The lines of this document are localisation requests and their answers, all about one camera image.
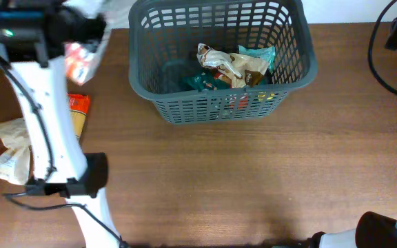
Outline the Kleenex tissue multipack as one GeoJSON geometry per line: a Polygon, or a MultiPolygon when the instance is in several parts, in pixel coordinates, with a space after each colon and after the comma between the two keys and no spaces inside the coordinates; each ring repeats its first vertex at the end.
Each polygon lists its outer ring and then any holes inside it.
{"type": "Polygon", "coordinates": [[[112,30],[129,26],[128,16],[133,3],[135,0],[69,0],[64,3],[91,20],[102,17],[106,22],[100,39],[73,41],[65,46],[66,76],[70,80],[83,85],[95,75],[112,30]]]}

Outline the teal wet wipes packet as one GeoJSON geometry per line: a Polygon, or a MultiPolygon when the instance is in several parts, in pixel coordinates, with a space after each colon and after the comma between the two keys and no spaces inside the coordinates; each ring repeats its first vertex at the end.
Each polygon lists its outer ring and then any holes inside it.
{"type": "Polygon", "coordinates": [[[238,53],[255,58],[263,59],[268,62],[268,71],[273,71],[273,63],[276,56],[276,48],[274,46],[259,49],[247,49],[241,45],[238,46],[238,53]]]}

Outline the green Nescafe coffee bag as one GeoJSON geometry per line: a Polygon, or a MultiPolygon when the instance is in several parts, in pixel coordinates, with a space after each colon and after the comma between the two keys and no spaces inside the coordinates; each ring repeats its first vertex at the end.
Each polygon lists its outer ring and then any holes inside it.
{"type": "Polygon", "coordinates": [[[245,71],[245,76],[239,80],[227,77],[218,70],[201,69],[198,74],[194,76],[183,77],[180,80],[180,85],[186,90],[227,90],[232,88],[254,87],[257,85],[265,85],[265,75],[256,71],[245,71]]]}

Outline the beige snack bag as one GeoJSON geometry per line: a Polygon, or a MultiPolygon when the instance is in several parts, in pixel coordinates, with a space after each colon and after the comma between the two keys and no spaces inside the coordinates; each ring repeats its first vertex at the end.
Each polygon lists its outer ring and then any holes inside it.
{"type": "Polygon", "coordinates": [[[269,68],[269,62],[264,59],[221,52],[204,43],[198,44],[196,56],[203,68],[217,71],[218,79],[231,88],[258,85],[269,68]]]}

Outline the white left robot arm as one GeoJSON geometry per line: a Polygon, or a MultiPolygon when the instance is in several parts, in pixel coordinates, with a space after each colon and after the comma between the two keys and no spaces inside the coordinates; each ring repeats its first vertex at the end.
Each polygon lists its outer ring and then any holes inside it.
{"type": "Polygon", "coordinates": [[[125,247],[106,197],[108,160],[84,153],[70,116],[65,48],[74,43],[93,53],[92,78],[111,28],[104,1],[0,1],[0,68],[26,123],[34,171],[23,196],[65,198],[87,247],[125,247]]]}

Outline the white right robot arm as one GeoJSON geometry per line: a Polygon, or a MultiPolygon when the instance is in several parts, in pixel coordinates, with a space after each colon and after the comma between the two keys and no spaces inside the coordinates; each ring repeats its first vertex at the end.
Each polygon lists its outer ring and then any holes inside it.
{"type": "MultiPolygon", "coordinates": [[[[397,17],[385,43],[388,50],[397,50],[397,17]]],[[[318,232],[299,247],[397,247],[397,220],[372,211],[364,213],[355,229],[339,233],[318,232]]]]}

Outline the San Remo spaghetti packet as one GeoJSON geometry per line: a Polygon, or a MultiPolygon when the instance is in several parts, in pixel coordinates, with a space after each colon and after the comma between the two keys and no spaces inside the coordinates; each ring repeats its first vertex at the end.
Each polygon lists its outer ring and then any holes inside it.
{"type": "Polygon", "coordinates": [[[77,140],[80,139],[90,109],[90,97],[82,94],[68,94],[70,116],[77,140]]]}

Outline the grey plastic basket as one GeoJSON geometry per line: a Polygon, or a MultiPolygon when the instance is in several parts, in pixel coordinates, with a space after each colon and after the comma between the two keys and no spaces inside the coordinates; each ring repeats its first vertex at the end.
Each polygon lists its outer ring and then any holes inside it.
{"type": "Polygon", "coordinates": [[[318,71],[299,0],[139,0],[129,25],[130,85],[173,124],[262,118],[318,71]],[[273,68],[256,86],[194,90],[186,79],[202,70],[200,43],[226,53],[272,47],[273,68]]]}

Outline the beige paper bag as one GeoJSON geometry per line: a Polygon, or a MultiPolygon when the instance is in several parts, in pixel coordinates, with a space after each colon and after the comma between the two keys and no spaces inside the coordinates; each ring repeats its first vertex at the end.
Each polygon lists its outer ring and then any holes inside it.
{"type": "Polygon", "coordinates": [[[0,155],[0,179],[24,185],[30,175],[30,137],[23,118],[0,123],[0,139],[6,151],[0,155]]]}

